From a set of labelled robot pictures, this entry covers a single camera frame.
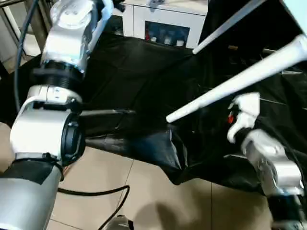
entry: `black cloth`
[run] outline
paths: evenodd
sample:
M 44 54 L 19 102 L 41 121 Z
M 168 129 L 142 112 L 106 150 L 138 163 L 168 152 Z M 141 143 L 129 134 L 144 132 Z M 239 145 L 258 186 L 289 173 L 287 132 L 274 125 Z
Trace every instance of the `black cloth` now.
M 202 37 L 227 18 L 218 3 L 221 1 L 210 1 L 209 14 L 212 14 L 206 19 Z M 261 7 L 267 11 L 265 4 Z M 249 26 L 253 26 L 253 14 Z M 238 24 L 196 56 L 189 49 L 102 35 L 89 60 L 83 83 L 84 107 L 132 109 L 136 114 L 83 118 L 87 145 L 158 165 L 174 184 L 198 177 L 232 188 L 261 192 L 256 174 L 245 159 L 225 157 L 240 154 L 239 147 L 226 139 L 229 128 L 227 108 L 231 100 L 243 92 L 260 92 L 260 118 L 278 130 L 295 149 L 307 175 L 304 166 L 307 162 L 307 74 L 304 63 L 172 124 L 165 120 L 169 113 L 259 61 L 263 46 L 272 47 L 269 44 L 274 41 L 274 35 L 269 36 L 270 42 L 261 42 L 257 48 L 253 47 L 258 44 L 255 40 L 249 45 L 246 42 L 233 44 L 228 39 L 232 35 L 233 38 L 240 37 L 241 41 L 245 41 L 245 35 L 250 36 L 248 31 L 242 32 L 240 28 Z M 237 45 L 239 49 L 229 50 L 228 45 Z M 30 70 L 39 65 L 39 59 L 36 57 L 21 67 L 22 98 L 26 97 L 31 85 Z M 12 77 L 0 81 L 0 96 L 3 105 L 0 119 L 12 125 L 16 116 Z M 257 122 L 256 126 L 274 136 L 262 122 Z

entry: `glass door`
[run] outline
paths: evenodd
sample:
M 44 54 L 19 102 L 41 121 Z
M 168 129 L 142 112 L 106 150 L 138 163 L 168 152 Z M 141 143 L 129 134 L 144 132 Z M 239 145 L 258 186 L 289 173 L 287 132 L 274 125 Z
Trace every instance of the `glass door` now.
M 109 19 L 104 29 L 104 33 L 111 33 L 115 35 L 133 37 L 133 6 L 125 5 L 125 11 L 120 12 L 117 9 L 113 10 L 113 15 Z
M 169 46 L 195 48 L 204 15 L 134 6 L 134 36 Z

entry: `white rod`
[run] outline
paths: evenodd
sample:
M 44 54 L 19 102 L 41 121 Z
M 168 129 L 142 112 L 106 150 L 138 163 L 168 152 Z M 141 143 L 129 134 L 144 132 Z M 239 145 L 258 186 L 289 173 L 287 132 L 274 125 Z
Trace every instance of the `white rod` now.
M 169 114 L 166 120 L 174 122 L 304 60 L 307 60 L 307 37 L 301 34 L 280 50 Z
M 193 49 L 193 54 L 197 54 L 204 49 L 213 40 L 222 35 L 226 30 L 264 3 L 266 0 L 251 0 L 245 6 L 243 6 L 237 13 L 232 15 L 226 22 L 224 22 L 219 28 L 217 28 L 212 34 L 210 34 L 205 40 L 203 40 L 196 48 Z

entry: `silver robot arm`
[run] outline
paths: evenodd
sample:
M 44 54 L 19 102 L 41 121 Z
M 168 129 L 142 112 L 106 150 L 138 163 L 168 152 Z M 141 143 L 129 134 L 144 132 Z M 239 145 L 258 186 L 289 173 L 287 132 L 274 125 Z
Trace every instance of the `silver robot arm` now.
M 36 85 L 12 126 L 15 161 L 0 176 L 0 229 L 45 230 L 53 209 L 62 167 L 84 152 L 78 94 L 87 60 L 113 1 L 59 0 L 51 9 L 53 26 Z
M 307 212 L 299 166 L 288 159 L 278 140 L 261 129 L 253 129 L 260 113 L 259 94 L 240 95 L 230 107 L 232 126 L 227 138 L 240 145 L 257 173 L 273 217 L 272 229 L 306 230 Z

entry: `beige floor tile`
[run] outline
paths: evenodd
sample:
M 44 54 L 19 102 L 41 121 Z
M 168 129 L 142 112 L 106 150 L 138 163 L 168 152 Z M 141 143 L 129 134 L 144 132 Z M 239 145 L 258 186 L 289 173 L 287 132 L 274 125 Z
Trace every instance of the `beige floor tile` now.
M 270 230 L 266 198 L 212 184 L 213 230 Z
M 130 195 L 120 211 L 136 230 L 210 230 L 211 183 L 194 179 L 173 185 L 157 166 L 134 161 Z
M 14 159 L 10 145 L 11 129 L 0 123 L 0 172 L 5 171 Z
M 47 230 L 78 230 L 78 229 L 67 226 L 65 224 L 61 224 L 54 220 L 50 220 L 48 223 Z
M 26 62 L 27 62 L 27 60 L 21 58 L 20 65 L 22 66 Z M 6 68 L 6 70 L 8 71 L 8 73 L 12 73 L 12 72 L 15 71 L 15 63 L 16 63 L 16 57 L 12 57 L 12 58 L 6 60 L 5 62 L 3 62 L 3 65 Z
M 104 191 L 123 186 L 132 160 L 97 149 L 86 148 L 60 187 L 78 191 Z M 79 197 L 58 193 L 53 220 L 83 230 L 95 230 L 115 210 L 120 193 Z

